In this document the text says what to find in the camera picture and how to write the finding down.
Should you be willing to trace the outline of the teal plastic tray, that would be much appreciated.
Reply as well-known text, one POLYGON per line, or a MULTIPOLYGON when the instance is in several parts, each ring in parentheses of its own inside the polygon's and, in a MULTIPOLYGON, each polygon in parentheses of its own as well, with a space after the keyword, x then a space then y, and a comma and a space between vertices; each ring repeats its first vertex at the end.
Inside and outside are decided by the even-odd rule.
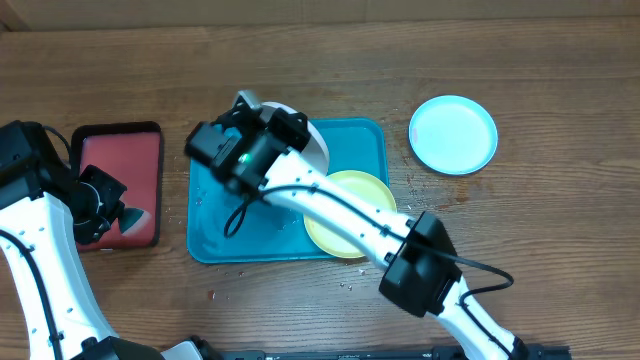
MULTIPOLYGON (((367 118, 311 122, 324 138, 330 156, 328 172, 358 170, 389 182, 382 129, 367 118)), ((249 206, 234 237, 223 229, 242 199, 229 194, 208 168, 190 162, 186 246, 205 264, 327 259, 308 236, 302 214, 263 202, 249 206)))

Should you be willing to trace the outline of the light blue plate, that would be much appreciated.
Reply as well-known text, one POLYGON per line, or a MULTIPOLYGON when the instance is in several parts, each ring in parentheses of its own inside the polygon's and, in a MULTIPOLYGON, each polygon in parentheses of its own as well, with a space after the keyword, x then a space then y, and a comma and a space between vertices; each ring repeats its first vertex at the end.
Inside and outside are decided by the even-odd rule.
POLYGON ((492 115, 458 95, 427 100, 408 125, 410 147, 431 170, 452 176, 475 173, 494 157, 499 134, 492 115))

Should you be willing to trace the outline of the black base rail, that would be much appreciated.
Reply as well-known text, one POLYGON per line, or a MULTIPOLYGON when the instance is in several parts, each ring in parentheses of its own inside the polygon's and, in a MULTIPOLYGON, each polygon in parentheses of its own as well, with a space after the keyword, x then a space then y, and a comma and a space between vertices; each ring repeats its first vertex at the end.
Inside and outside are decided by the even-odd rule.
POLYGON ((224 359, 224 360, 464 360, 459 346, 436 346, 426 350, 336 351, 336 352, 264 352, 259 350, 218 351, 206 341, 201 352, 193 342, 189 349, 179 345, 157 355, 144 355, 141 359, 224 359))

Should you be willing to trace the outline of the black tray with red liquid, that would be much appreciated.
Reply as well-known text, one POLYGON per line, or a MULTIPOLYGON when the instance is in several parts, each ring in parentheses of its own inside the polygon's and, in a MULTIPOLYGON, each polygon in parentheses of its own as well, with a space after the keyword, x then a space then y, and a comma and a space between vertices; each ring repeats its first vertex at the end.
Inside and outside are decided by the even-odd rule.
POLYGON ((164 157, 160 125, 145 121, 81 126, 72 135, 71 149, 81 169, 94 165, 127 187, 121 196, 125 208, 143 209, 151 215, 146 227, 134 236, 123 236, 116 220, 98 242, 77 248, 87 252, 155 245, 160 231, 164 157))

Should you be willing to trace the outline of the green rimmed plate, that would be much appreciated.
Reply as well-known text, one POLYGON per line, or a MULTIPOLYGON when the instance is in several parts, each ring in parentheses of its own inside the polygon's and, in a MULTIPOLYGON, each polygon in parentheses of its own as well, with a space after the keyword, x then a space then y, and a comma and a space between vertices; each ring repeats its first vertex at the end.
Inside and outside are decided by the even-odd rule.
MULTIPOLYGON (((397 210, 395 199, 388 186, 369 173, 344 170, 330 174, 328 178, 368 203, 385 210, 397 210)), ((355 246, 307 216, 304 216, 304 226, 314 244, 327 254, 344 259, 364 256, 355 246)))

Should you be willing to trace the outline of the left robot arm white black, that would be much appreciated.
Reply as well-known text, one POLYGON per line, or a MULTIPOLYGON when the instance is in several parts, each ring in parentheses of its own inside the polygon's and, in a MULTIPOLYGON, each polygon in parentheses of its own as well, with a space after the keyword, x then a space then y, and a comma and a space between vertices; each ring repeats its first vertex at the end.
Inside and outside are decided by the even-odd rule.
POLYGON ((139 230, 148 212, 127 206, 125 186, 95 166, 78 171, 58 156, 47 127, 1 128, 1 250, 29 332, 33 359, 159 359, 120 338, 94 297, 77 246, 111 228, 139 230))

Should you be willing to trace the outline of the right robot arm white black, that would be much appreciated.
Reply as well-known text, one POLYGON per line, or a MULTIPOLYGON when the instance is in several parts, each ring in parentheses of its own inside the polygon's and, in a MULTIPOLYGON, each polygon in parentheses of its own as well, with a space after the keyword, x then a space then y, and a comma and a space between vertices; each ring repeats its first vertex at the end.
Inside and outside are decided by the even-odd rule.
POLYGON ((213 122, 201 122, 185 153, 206 166, 229 192, 309 216, 347 240, 384 272, 380 293, 405 312, 435 318, 468 359, 525 359, 529 352, 475 300, 463 277, 467 265, 496 275, 495 267, 461 258, 444 224, 385 210, 341 188, 302 156, 312 135, 303 113, 279 108, 268 119, 260 105, 236 103, 213 122))

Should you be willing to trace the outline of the dark green sponge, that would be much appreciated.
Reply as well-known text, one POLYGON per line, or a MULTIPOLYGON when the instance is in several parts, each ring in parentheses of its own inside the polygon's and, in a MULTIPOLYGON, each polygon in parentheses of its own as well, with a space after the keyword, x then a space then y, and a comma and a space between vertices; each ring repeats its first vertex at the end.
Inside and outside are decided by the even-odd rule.
POLYGON ((150 222, 148 211, 139 208, 125 208, 119 217, 119 229, 123 236, 134 236, 141 232, 150 222))

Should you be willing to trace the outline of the white plate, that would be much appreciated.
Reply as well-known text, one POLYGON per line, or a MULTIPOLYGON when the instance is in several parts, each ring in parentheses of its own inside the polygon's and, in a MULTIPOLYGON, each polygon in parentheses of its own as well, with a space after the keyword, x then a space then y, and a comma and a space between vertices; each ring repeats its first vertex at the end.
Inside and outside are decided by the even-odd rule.
MULTIPOLYGON (((271 115, 277 109, 283 109, 288 114, 296 113, 295 109, 279 102, 262 102, 261 107, 263 111, 260 115, 260 118, 264 122, 268 122, 271 115)), ((307 129, 311 135, 311 138, 306 147, 300 152, 301 157, 304 158, 306 162, 309 163, 318 172, 323 175, 327 175, 330 163, 330 155, 327 144, 324 141, 322 135, 310 120, 307 121, 307 129)))

